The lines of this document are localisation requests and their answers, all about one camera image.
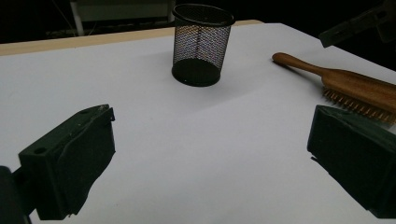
black mesh cup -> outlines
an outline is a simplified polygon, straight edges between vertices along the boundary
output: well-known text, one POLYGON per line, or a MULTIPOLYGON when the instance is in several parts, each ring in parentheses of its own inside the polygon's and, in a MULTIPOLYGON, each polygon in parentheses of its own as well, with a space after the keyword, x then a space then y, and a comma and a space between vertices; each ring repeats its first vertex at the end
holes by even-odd
POLYGON ((198 4, 177 5, 173 15, 173 76, 195 87, 217 83, 234 23, 233 15, 218 7, 198 4))

table edge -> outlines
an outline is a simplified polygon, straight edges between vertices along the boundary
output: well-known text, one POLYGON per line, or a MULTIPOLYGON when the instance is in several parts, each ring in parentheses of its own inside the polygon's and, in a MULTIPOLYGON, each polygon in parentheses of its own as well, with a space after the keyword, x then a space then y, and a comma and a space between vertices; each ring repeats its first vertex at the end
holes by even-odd
MULTIPOLYGON (((236 21, 233 26, 260 24, 262 21, 246 20, 236 21)), ((92 45, 117 43, 123 41, 140 40, 161 36, 173 35, 174 27, 151 29, 142 31, 123 32, 106 35, 87 35, 59 39, 37 40, 28 42, 0 44, 0 56, 22 53, 39 52, 54 49, 71 49, 92 45)))

white table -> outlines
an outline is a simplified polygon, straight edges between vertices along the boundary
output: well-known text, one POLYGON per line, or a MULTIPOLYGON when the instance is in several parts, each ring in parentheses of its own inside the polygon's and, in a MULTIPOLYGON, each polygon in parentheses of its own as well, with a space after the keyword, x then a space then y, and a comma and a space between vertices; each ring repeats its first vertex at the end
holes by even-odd
POLYGON ((271 56, 283 51, 392 83, 395 72, 259 23, 233 27, 219 83, 194 88, 172 77, 173 41, 0 56, 0 164, 12 171, 21 150, 79 110, 114 108, 117 152, 79 214, 60 222, 33 212, 34 224, 395 222, 365 211, 310 159, 315 106, 332 104, 319 77, 271 56))

wire bristles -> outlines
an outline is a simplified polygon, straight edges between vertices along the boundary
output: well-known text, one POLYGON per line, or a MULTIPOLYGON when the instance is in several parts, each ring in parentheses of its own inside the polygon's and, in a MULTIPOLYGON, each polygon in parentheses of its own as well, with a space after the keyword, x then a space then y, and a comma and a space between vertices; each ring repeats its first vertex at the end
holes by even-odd
POLYGON ((376 106, 369 105, 350 96, 346 96, 338 91, 324 88, 323 95, 335 104, 338 104, 347 110, 361 114, 367 118, 378 119, 390 124, 396 123, 395 114, 376 106))

background wall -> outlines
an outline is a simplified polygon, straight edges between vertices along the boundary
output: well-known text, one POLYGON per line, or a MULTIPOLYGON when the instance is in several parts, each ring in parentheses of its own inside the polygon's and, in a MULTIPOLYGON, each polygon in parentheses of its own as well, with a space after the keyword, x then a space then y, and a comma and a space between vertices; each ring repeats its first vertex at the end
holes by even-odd
MULTIPOLYGON (((318 37, 340 22, 382 4, 383 0, 176 0, 231 11, 236 20, 280 22, 318 37)), ((69 29, 58 8, 74 25, 69 0, 12 0, 0 3, 0 43, 46 38, 45 33, 69 29)), ((396 71, 396 41, 385 44, 376 29, 369 29, 336 46, 396 71)))

